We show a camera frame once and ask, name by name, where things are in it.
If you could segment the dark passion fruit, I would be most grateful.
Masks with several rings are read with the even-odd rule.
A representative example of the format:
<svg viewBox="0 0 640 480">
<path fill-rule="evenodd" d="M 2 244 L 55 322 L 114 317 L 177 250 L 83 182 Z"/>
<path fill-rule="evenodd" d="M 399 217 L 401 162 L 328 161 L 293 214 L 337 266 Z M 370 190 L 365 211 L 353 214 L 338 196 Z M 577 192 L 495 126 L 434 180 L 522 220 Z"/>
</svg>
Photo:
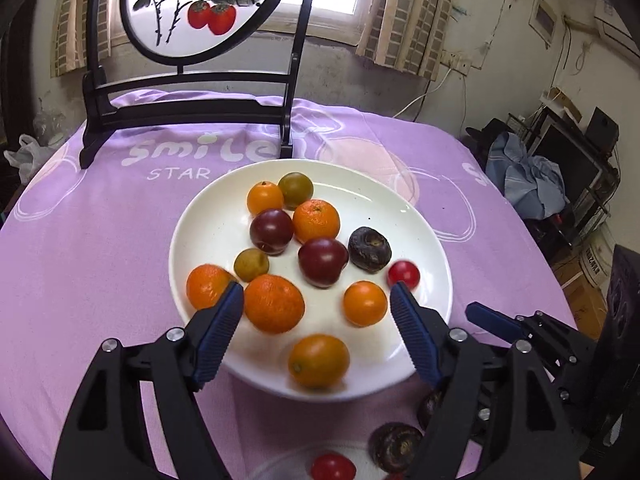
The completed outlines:
<svg viewBox="0 0 640 480">
<path fill-rule="evenodd" d="M 418 404 L 416 409 L 416 420 L 420 428 L 425 431 L 430 424 L 434 414 L 439 408 L 440 398 L 442 394 L 438 391 L 430 391 Z"/>
<path fill-rule="evenodd" d="M 422 432 L 404 422 L 386 422 L 376 428 L 368 441 L 369 455 L 388 474 L 407 470 L 423 438 Z"/>
<path fill-rule="evenodd" d="M 392 248 L 386 237 L 368 226 L 360 226 L 352 232 L 348 253 L 355 266 L 369 273 L 381 271 L 392 258 Z"/>
</svg>

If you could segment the red cherry tomato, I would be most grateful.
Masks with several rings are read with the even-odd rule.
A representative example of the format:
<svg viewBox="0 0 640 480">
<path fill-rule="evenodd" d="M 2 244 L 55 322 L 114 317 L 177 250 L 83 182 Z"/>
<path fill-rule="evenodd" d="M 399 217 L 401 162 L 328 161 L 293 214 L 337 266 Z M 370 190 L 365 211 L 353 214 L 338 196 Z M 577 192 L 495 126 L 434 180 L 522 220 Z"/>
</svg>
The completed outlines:
<svg viewBox="0 0 640 480">
<path fill-rule="evenodd" d="M 354 480 L 356 474 L 355 464 L 347 457 L 336 453 L 316 457 L 310 468 L 312 480 Z"/>
<path fill-rule="evenodd" d="M 409 260 L 397 260 L 387 270 L 386 282 L 388 287 L 397 283 L 404 283 L 408 289 L 415 290 L 421 281 L 418 267 Z"/>
</svg>

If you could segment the small orange tomato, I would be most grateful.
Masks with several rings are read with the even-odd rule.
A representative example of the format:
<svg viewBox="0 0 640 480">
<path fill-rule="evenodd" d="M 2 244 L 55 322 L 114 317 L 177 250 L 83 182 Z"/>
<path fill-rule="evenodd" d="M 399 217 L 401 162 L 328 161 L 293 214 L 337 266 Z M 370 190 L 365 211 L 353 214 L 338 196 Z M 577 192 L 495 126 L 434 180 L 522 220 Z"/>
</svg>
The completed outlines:
<svg viewBox="0 0 640 480">
<path fill-rule="evenodd" d="M 370 281 L 352 283 L 345 290 L 342 301 L 343 314 L 349 323 L 368 327 L 386 315 L 388 300 L 384 290 Z"/>
<path fill-rule="evenodd" d="M 246 204 L 250 214 L 257 216 L 268 209 L 283 209 L 284 196 L 275 183 L 260 181 L 247 193 Z"/>
</svg>

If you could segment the large yellow orange tomato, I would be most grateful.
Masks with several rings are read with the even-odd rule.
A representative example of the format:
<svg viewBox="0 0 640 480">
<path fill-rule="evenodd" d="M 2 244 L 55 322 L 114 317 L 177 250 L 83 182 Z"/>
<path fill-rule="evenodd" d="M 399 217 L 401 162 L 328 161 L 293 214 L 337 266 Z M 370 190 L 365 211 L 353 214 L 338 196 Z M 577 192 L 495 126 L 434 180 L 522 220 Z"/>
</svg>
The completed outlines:
<svg viewBox="0 0 640 480">
<path fill-rule="evenodd" d="M 288 355 L 288 372 L 297 385 L 326 389 L 337 385 L 350 365 L 350 354 L 341 339 L 313 334 L 294 344 Z"/>
</svg>

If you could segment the large dark red plum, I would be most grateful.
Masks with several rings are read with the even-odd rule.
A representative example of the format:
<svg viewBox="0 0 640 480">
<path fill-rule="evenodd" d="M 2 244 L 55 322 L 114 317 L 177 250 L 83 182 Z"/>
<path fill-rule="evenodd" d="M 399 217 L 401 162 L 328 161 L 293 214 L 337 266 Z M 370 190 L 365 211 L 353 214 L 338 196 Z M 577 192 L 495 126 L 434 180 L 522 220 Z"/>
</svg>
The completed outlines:
<svg viewBox="0 0 640 480">
<path fill-rule="evenodd" d="M 334 285 L 349 260 L 347 248 L 329 237 L 308 240 L 299 248 L 297 257 L 305 280 L 319 288 Z"/>
</svg>

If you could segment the large orange mandarin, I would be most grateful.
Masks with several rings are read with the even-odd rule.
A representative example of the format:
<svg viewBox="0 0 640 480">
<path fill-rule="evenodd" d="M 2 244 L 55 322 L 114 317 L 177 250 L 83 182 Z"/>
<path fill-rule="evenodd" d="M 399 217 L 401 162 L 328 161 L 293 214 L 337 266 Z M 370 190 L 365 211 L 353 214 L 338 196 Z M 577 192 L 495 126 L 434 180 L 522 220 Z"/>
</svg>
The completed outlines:
<svg viewBox="0 0 640 480">
<path fill-rule="evenodd" d="M 266 334 L 279 335 L 292 330 L 305 310 L 300 290 L 282 276 L 259 275 L 244 289 L 244 314 Z"/>
</svg>

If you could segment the green yellow small fruit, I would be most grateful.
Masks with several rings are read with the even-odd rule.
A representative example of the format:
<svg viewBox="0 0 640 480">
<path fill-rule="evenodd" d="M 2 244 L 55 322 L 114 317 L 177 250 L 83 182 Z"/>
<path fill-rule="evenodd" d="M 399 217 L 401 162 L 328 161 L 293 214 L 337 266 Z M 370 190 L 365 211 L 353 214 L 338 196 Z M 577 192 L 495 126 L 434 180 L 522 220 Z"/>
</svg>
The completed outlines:
<svg viewBox="0 0 640 480">
<path fill-rule="evenodd" d="M 233 269 L 235 275 L 241 281 L 249 283 L 258 278 L 258 276 L 269 272 L 269 258 L 257 248 L 247 248 L 236 256 Z"/>
</svg>

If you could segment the blue cloth pile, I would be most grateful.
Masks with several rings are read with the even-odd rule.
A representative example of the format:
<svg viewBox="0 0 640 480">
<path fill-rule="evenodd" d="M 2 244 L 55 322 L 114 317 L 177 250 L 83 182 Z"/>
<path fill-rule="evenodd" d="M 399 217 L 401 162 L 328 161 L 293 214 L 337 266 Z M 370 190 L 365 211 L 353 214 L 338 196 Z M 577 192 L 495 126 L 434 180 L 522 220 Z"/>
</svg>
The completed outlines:
<svg viewBox="0 0 640 480">
<path fill-rule="evenodd" d="M 568 204 L 560 167 L 544 156 L 531 155 L 513 132 L 492 142 L 485 174 L 523 220 L 544 220 Z"/>
</svg>

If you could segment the purple tablecloth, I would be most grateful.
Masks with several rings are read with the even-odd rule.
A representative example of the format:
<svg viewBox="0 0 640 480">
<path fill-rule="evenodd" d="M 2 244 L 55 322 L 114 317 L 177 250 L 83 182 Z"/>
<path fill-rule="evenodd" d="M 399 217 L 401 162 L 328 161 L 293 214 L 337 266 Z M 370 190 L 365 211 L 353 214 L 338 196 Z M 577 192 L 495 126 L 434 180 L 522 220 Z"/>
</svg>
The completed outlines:
<svg viewBox="0 0 640 480">
<path fill-rule="evenodd" d="M 473 301 L 507 315 L 570 323 L 562 289 L 524 223 L 471 153 L 434 126 L 298 100 L 294 153 L 368 174 L 435 230 L 454 284 L 451 321 Z M 60 148 L 1 230 L 1 414 L 50 474 L 65 416 L 104 339 L 145 344 L 179 315 L 168 281 L 172 231 L 186 205 L 234 168 L 273 158 L 279 130 L 174 125 L 122 130 L 88 169 L 82 137 Z M 416 378 L 349 403 L 279 399 L 220 373 L 198 395 L 232 476 L 243 479 L 311 443 L 363 442 L 383 422 L 413 422 Z"/>
</svg>

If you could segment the white oval plate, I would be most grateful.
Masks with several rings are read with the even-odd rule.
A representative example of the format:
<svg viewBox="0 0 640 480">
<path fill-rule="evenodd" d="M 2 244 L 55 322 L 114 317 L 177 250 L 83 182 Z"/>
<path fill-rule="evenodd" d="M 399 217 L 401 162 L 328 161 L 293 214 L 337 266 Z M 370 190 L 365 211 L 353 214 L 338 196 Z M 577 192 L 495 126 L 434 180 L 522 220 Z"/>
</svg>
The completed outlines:
<svg viewBox="0 0 640 480">
<path fill-rule="evenodd" d="M 314 197 L 330 203 L 341 219 L 338 239 L 347 243 L 360 226 L 370 226 L 390 242 L 392 258 L 413 262 L 421 278 L 413 295 L 422 307 L 450 318 L 454 291 L 448 259 L 435 231 L 422 214 L 388 186 L 361 172 L 316 160 L 289 159 L 256 162 L 228 172 L 209 183 L 186 206 L 169 246 L 168 275 L 172 296 L 185 321 L 195 313 L 186 296 L 190 272 L 204 263 L 226 270 L 243 249 L 250 247 L 252 216 L 246 206 L 250 188 L 261 180 L 275 181 L 291 171 L 310 177 Z M 309 284 L 299 270 L 299 244 L 291 242 L 270 260 L 270 270 L 291 281 L 303 294 L 306 311 L 295 328 L 268 335 L 247 318 L 239 322 L 224 366 L 235 377 L 282 398 L 309 402 L 341 402 L 361 398 L 409 378 L 414 366 L 391 316 L 370 327 L 350 324 L 342 313 L 345 289 L 369 280 L 386 285 L 386 274 L 369 274 L 348 264 L 338 281 L 321 289 Z M 299 339 L 311 334 L 340 338 L 350 354 L 350 367 L 335 387 L 312 391 L 288 374 L 288 355 Z"/>
</svg>

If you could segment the orange mandarin on plate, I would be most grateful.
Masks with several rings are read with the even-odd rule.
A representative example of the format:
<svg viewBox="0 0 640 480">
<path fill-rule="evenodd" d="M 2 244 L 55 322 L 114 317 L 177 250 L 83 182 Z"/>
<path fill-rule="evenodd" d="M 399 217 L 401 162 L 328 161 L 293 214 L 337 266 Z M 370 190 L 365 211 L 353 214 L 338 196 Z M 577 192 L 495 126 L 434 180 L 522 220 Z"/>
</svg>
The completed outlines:
<svg viewBox="0 0 640 480">
<path fill-rule="evenodd" d="M 337 237 L 341 229 L 340 215 L 325 200 L 306 200 L 293 214 L 294 236 L 300 244 L 320 237 Z"/>
</svg>

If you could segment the green orange tomato on plate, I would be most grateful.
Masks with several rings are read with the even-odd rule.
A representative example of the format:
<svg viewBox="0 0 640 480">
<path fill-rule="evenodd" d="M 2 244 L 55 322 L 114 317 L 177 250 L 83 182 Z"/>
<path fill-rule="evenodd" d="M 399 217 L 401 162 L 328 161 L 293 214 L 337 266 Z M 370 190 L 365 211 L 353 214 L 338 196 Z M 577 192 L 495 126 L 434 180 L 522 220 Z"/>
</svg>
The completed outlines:
<svg viewBox="0 0 640 480">
<path fill-rule="evenodd" d="M 314 196 L 314 184 L 301 172 L 289 172 L 278 182 L 286 209 L 295 210 Z"/>
</svg>

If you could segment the white plastic bag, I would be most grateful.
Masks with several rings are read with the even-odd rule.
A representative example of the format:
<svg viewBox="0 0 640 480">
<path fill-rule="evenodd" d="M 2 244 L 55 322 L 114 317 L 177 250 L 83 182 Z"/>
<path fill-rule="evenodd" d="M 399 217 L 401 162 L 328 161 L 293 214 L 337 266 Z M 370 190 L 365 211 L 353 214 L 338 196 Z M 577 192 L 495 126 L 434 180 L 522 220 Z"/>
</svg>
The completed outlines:
<svg viewBox="0 0 640 480">
<path fill-rule="evenodd" d="M 21 184 L 29 184 L 29 181 L 37 174 L 42 166 L 55 153 L 55 149 L 47 145 L 40 145 L 38 141 L 28 134 L 21 134 L 18 138 L 17 151 L 5 150 L 3 156 L 9 165 L 18 171 Z"/>
</svg>

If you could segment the right beige curtain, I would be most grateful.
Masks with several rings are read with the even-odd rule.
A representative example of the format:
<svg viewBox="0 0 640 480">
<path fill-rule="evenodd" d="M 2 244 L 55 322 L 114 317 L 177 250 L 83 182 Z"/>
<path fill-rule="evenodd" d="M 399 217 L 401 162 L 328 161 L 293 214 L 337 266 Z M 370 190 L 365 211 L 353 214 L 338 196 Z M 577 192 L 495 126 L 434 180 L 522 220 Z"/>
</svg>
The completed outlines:
<svg viewBox="0 0 640 480">
<path fill-rule="evenodd" d="M 371 0 L 356 55 L 434 80 L 451 10 L 452 0 Z"/>
</svg>

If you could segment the beige curtain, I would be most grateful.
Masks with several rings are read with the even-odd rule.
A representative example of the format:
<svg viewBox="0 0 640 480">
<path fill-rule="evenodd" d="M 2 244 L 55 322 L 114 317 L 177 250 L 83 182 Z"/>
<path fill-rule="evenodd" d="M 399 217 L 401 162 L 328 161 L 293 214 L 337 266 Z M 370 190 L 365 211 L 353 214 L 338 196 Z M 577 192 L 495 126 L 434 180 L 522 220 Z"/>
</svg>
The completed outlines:
<svg viewBox="0 0 640 480">
<path fill-rule="evenodd" d="M 52 28 L 50 75 L 61 77 L 86 67 L 86 17 L 88 0 L 56 0 Z M 99 0 L 99 60 L 112 54 L 113 32 L 118 21 L 116 0 Z"/>
<path fill-rule="evenodd" d="M 434 80 L 451 10 L 452 0 L 371 0 L 356 55 Z"/>
</svg>

